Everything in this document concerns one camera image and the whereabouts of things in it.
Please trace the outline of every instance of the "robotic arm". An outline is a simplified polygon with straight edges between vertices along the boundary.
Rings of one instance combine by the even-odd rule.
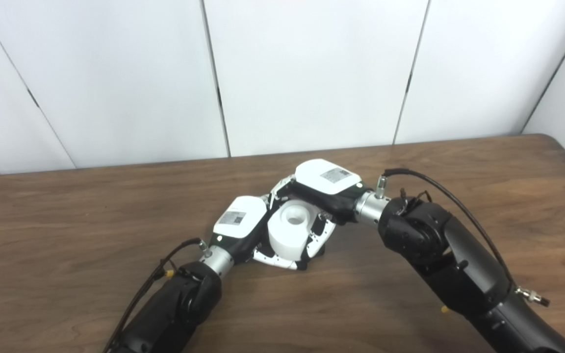
[[[179,268],[109,343],[110,351],[181,351],[221,299],[222,278],[234,264],[253,258],[305,270],[323,252],[335,225],[363,223],[497,352],[565,353],[565,338],[525,302],[548,306],[548,301],[516,286],[509,271],[438,204],[404,193],[384,197],[388,176],[379,178],[374,191],[359,175],[313,159],[267,197],[238,197],[215,223],[210,249],[204,248],[200,261]],[[281,228],[278,219],[295,221]],[[299,229],[299,236],[276,234]]]
[[[337,224],[376,229],[386,248],[402,255],[497,352],[565,353],[565,338],[525,302],[548,306],[548,300],[516,286],[509,272],[438,204],[405,195],[385,198],[386,174],[374,192],[358,175],[314,159],[298,166],[280,190],[320,207]]]

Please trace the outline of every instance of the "cable connector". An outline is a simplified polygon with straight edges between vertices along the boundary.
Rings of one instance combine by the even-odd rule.
[[[374,193],[374,197],[377,199],[384,199],[385,198],[385,187],[387,184],[387,177],[381,175],[379,177],[379,181],[376,183],[376,192]]]
[[[204,253],[204,257],[209,258],[211,257],[211,255],[213,255],[213,251],[208,247],[208,245],[206,245],[206,241],[200,240],[198,246],[200,247],[200,250],[202,250],[202,252]]]
[[[527,290],[522,287],[518,287],[516,288],[516,294],[522,295],[529,303],[537,303],[546,307],[551,304],[550,300],[538,295],[534,290]]]

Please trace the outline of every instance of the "wooden table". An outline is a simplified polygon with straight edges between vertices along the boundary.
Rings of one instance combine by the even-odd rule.
[[[408,167],[471,208],[535,307],[565,335],[565,151],[541,135],[0,176],[0,352],[94,353],[150,270],[190,237],[206,240],[238,195],[267,194],[325,158],[374,183]],[[427,188],[399,176],[390,195]],[[198,259],[195,248],[176,263]],[[374,231],[339,227],[324,257],[294,272],[250,262],[190,353],[491,352]]]

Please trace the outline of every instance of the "barcode label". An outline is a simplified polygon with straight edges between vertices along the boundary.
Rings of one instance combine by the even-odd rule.
[[[218,224],[231,224],[238,226],[245,217],[245,212],[228,211],[222,215]]]
[[[337,167],[329,170],[328,172],[325,172],[320,176],[334,184],[337,183],[337,181],[340,181],[341,179],[345,179],[349,177],[350,175],[352,175],[351,172],[348,172],[347,170]]]

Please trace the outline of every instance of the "white cylindrical object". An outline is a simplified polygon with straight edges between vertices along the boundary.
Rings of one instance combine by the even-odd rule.
[[[311,226],[320,210],[300,200],[289,200],[267,222],[269,243],[276,255],[298,261],[307,246]]]

